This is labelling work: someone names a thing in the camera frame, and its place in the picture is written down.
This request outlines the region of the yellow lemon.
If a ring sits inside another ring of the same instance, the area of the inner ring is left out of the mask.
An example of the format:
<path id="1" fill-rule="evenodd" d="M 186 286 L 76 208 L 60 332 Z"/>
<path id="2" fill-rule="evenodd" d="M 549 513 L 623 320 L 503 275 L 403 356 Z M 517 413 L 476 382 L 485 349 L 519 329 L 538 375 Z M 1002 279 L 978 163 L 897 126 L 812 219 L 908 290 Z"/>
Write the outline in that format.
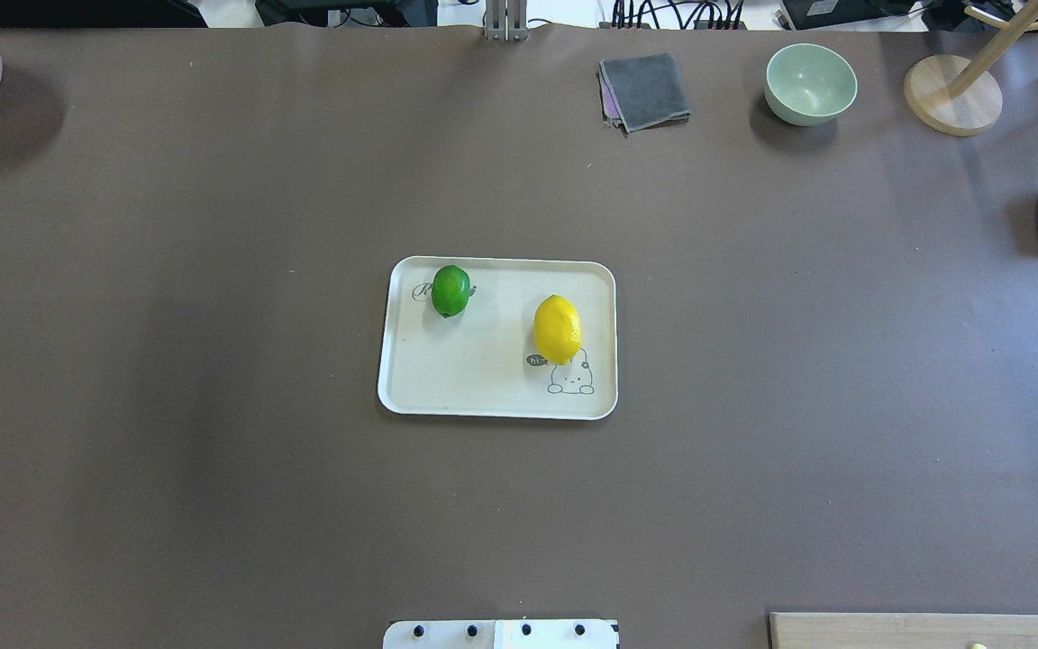
<path id="1" fill-rule="evenodd" d="M 577 308 L 559 295 L 548 296 L 532 317 L 537 353 L 556 366 L 566 366 L 582 346 L 582 323 Z"/>

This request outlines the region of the green lime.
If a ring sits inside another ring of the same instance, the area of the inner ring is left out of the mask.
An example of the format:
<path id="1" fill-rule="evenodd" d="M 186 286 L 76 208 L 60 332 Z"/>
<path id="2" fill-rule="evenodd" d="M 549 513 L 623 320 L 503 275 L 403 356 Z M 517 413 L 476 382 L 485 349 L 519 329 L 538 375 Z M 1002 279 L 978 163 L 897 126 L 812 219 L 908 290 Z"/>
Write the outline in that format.
<path id="1" fill-rule="evenodd" d="M 444 319 L 464 312 L 470 296 L 472 296 L 472 282 L 469 274 L 457 264 L 446 264 L 433 275 L 430 283 L 430 303 Z"/>

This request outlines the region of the cream rabbit tray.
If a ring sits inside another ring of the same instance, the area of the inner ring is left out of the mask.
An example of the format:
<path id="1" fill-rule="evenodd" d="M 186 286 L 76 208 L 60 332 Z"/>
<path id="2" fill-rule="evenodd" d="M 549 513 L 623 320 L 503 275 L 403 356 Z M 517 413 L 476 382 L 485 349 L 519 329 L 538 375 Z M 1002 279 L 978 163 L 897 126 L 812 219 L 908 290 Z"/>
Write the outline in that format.
<path id="1" fill-rule="evenodd" d="M 450 319 L 430 303 L 446 264 L 469 273 L 469 306 Z M 537 351 L 537 305 L 559 295 L 580 312 L 582 346 L 569 364 Z M 593 261 L 415 255 L 388 280 L 378 397 L 401 415 L 581 420 L 618 402 L 614 274 Z"/>

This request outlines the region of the grey folded cloth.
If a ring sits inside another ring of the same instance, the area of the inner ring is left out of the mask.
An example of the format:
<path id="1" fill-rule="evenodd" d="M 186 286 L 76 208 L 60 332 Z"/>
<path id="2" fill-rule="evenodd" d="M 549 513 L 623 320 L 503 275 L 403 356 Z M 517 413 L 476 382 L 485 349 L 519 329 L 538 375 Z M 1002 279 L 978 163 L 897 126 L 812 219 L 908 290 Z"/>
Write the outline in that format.
<path id="1" fill-rule="evenodd" d="M 687 87 L 670 51 L 601 60 L 597 81 L 603 121 L 626 134 L 691 118 Z"/>

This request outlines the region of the mint green bowl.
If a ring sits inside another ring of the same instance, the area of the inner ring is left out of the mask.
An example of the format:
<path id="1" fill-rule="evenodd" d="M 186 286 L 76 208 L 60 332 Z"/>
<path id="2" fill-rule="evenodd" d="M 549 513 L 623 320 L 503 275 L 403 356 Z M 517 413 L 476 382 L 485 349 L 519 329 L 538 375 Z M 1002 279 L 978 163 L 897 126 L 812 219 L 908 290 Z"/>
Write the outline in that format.
<path id="1" fill-rule="evenodd" d="M 795 42 L 771 55 L 763 75 L 763 98 L 784 123 L 800 127 L 834 121 L 849 110 L 861 82 L 836 50 Z"/>

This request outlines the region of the wooden board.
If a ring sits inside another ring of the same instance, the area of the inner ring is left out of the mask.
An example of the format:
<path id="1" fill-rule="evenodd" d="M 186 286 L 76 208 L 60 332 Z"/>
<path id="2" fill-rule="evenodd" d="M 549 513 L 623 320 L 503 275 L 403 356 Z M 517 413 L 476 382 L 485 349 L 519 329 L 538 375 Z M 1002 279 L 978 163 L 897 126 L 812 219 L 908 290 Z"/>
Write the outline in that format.
<path id="1" fill-rule="evenodd" d="M 774 648 L 1038 648 L 1038 615 L 771 612 Z"/>

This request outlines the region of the wooden mug tree stand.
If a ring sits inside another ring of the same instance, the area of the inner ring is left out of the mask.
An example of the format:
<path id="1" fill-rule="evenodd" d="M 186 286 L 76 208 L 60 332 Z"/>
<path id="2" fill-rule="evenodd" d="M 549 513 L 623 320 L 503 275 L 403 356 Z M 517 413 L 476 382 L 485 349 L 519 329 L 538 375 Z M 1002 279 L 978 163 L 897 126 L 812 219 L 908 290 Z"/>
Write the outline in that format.
<path id="1" fill-rule="evenodd" d="M 1004 98 L 988 73 L 998 58 L 1026 32 L 1038 32 L 1038 1 L 1026 1 L 1009 20 L 969 5 L 967 16 L 996 29 L 973 59 L 931 55 L 905 76 L 903 94 L 918 119 L 943 134 L 968 137 L 987 131 L 1000 118 Z"/>

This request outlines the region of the aluminium frame post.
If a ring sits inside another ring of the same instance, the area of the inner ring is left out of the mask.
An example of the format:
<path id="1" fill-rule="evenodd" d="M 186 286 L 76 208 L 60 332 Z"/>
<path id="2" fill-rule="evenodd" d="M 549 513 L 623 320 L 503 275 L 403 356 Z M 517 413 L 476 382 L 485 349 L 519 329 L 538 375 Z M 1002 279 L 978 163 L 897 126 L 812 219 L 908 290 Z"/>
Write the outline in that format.
<path id="1" fill-rule="evenodd" d="M 527 40 L 526 0 L 486 0 L 483 5 L 486 40 Z"/>

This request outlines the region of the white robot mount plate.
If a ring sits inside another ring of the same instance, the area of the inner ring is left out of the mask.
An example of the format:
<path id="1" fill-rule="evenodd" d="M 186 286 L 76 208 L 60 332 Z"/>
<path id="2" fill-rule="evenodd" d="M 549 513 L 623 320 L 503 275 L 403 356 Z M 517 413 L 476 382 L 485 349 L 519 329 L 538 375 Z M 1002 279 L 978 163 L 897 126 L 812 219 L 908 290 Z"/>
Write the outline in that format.
<path id="1" fill-rule="evenodd" d="M 619 648 L 618 623 L 601 617 L 403 620 L 383 648 Z"/>

